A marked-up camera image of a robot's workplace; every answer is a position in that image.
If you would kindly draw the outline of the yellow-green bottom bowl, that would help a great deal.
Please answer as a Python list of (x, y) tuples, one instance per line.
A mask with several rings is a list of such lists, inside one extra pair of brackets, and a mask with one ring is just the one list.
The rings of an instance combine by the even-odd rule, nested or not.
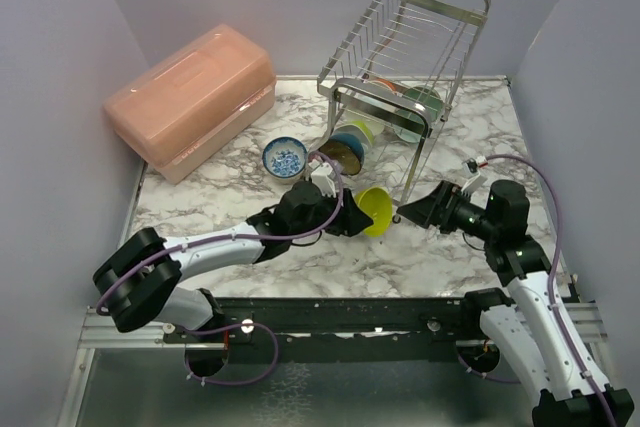
[(393, 217), (393, 204), (389, 193), (382, 187), (371, 187), (355, 196), (358, 208), (373, 220), (364, 229), (369, 237), (382, 236), (389, 228)]

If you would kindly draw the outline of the dark teal beige bowl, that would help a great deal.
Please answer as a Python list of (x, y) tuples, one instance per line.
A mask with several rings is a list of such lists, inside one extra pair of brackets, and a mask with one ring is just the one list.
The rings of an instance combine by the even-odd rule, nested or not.
[(318, 151), (337, 161), (344, 175), (354, 176), (362, 170), (365, 151), (362, 142), (354, 134), (334, 133)]

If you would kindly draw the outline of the lime green white bowl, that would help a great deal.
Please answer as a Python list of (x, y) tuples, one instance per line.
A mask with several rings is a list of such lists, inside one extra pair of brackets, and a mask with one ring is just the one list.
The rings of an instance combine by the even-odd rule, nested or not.
[(373, 145), (373, 134), (364, 123), (360, 121), (349, 122), (345, 125), (345, 129), (348, 130), (352, 135), (357, 136), (361, 143), (368, 144), (369, 146)]

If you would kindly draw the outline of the blue white patterned bowl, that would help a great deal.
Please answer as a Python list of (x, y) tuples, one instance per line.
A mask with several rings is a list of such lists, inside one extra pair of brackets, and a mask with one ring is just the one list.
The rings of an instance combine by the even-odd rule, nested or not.
[(291, 183), (298, 180), (307, 165), (308, 151), (296, 138), (283, 136), (271, 140), (263, 149), (262, 164), (275, 180)]

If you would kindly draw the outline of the white grey bottom bowl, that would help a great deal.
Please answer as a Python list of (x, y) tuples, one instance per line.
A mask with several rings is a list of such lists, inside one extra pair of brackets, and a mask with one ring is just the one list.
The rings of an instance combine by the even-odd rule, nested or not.
[(378, 135), (381, 135), (385, 130), (384, 124), (374, 119), (364, 118), (362, 122), (370, 130), (373, 137), (377, 137)]

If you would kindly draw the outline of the mint green brown-rimmed bowl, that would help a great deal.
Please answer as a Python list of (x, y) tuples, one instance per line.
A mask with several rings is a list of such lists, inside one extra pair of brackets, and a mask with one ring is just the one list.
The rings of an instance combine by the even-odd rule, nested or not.
[(439, 116), (443, 107), (440, 95), (427, 86), (412, 87), (407, 89), (403, 96), (425, 106), (434, 116)]

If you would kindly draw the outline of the white orange bowl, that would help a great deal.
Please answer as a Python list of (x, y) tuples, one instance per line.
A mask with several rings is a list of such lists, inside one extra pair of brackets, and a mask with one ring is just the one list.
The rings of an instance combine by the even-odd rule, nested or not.
[(384, 89), (390, 91), (391, 93), (393, 93), (395, 95), (399, 94), (399, 91), (398, 91), (397, 87), (395, 86), (395, 84), (390, 82), (390, 81), (388, 81), (388, 80), (385, 80), (385, 79), (382, 79), (382, 78), (372, 78), (372, 79), (368, 79), (367, 82), (372, 84), (372, 85), (384, 88)]

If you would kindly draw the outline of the stainless steel dish rack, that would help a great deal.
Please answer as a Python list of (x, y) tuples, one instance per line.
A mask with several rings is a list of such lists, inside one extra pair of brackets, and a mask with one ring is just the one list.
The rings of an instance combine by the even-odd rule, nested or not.
[[(450, 116), (471, 54), (489, 17), (491, 0), (372, 0), (321, 69), (317, 91), (328, 101), (326, 141), (349, 118), (384, 124), (363, 163), (368, 176), (386, 174), (396, 206), (409, 202)], [(399, 94), (372, 85), (382, 78)], [(439, 116), (403, 96), (427, 86), (443, 101)], [(430, 126), (416, 144), (400, 140), (392, 126)]]

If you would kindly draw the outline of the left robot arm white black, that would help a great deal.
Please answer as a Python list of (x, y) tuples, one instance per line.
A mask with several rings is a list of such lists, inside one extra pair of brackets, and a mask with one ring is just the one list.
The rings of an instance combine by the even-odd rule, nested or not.
[(206, 342), (220, 332), (221, 310), (205, 289), (180, 282), (235, 265), (271, 260), (299, 239), (316, 234), (352, 237), (372, 226), (347, 188), (325, 196), (298, 181), (280, 201), (240, 224), (211, 234), (162, 237), (153, 228), (131, 236), (93, 275), (100, 298), (96, 311), (121, 333), (152, 321), (170, 323)]

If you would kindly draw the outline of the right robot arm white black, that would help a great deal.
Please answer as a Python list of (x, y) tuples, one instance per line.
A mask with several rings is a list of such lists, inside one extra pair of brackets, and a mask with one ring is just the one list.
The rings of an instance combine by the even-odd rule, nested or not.
[(442, 181), (427, 196), (398, 208), (414, 224), (483, 241), (500, 288), (465, 295), (459, 314), (469, 337), (486, 335), (509, 363), (532, 403), (536, 426), (625, 426), (634, 411), (582, 341), (551, 276), (544, 249), (527, 232), (530, 202), (512, 180), (492, 183), (485, 207)]

